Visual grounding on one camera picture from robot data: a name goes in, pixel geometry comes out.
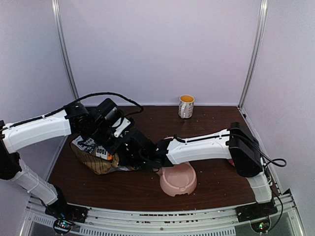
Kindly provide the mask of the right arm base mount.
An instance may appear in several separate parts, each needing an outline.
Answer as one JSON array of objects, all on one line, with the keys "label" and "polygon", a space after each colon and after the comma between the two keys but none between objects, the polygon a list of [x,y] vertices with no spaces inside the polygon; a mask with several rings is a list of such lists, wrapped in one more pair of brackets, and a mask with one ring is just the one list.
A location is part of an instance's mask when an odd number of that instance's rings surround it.
[{"label": "right arm base mount", "polygon": [[268,232],[271,228],[270,216],[277,212],[278,208],[273,203],[255,203],[236,207],[238,222],[249,221],[251,229],[259,234]]}]

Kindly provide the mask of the brown pet food bag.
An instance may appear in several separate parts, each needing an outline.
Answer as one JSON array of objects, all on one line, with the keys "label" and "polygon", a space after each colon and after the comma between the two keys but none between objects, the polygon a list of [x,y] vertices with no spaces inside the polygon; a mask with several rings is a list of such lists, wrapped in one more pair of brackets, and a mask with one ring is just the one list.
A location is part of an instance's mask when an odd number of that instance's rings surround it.
[{"label": "brown pet food bag", "polygon": [[105,148],[95,143],[92,138],[83,139],[81,136],[73,139],[70,148],[77,160],[97,175],[115,171],[136,171],[132,166],[123,166],[118,154],[111,155]]}]

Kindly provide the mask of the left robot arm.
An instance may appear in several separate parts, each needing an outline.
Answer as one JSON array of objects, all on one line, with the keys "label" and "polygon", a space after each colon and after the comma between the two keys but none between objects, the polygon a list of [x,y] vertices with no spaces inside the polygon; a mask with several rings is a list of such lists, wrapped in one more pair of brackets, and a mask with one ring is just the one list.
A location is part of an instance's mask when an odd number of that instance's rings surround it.
[{"label": "left robot arm", "polygon": [[91,138],[108,152],[131,125],[118,106],[109,98],[92,110],[72,102],[50,114],[18,123],[2,123],[0,132],[0,177],[22,187],[39,198],[56,218],[72,216],[62,190],[45,181],[21,158],[20,151],[58,137],[78,134]]}]

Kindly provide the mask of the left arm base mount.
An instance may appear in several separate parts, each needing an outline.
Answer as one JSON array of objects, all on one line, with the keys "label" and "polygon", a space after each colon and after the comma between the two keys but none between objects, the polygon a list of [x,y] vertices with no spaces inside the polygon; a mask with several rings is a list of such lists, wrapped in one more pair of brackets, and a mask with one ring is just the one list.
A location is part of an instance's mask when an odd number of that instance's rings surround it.
[{"label": "left arm base mount", "polygon": [[59,235],[69,233],[76,223],[85,223],[89,209],[82,206],[68,205],[65,209],[54,210],[45,206],[45,213],[53,216],[53,230]]}]

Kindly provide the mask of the pink double pet bowl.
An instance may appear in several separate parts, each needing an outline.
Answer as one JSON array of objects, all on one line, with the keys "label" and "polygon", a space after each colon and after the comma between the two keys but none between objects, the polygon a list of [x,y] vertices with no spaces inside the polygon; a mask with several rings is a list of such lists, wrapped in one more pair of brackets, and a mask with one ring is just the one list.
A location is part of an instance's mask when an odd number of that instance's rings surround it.
[{"label": "pink double pet bowl", "polygon": [[164,138],[157,147],[161,164],[154,168],[162,191],[171,197],[191,194],[197,186],[196,172],[190,164],[197,160],[196,148],[176,136]]}]

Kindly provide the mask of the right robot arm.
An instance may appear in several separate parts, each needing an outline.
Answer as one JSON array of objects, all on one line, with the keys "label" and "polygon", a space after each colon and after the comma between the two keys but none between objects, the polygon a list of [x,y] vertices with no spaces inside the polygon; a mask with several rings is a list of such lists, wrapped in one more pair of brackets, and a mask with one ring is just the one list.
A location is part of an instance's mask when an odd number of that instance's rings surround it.
[{"label": "right robot arm", "polygon": [[262,217],[271,209],[272,193],[262,167],[258,141],[243,131],[238,122],[217,133],[183,139],[173,136],[157,143],[138,130],[123,131],[119,138],[122,147],[130,152],[129,160],[154,169],[207,159],[232,160],[238,175],[247,179],[254,193],[253,214]]}]

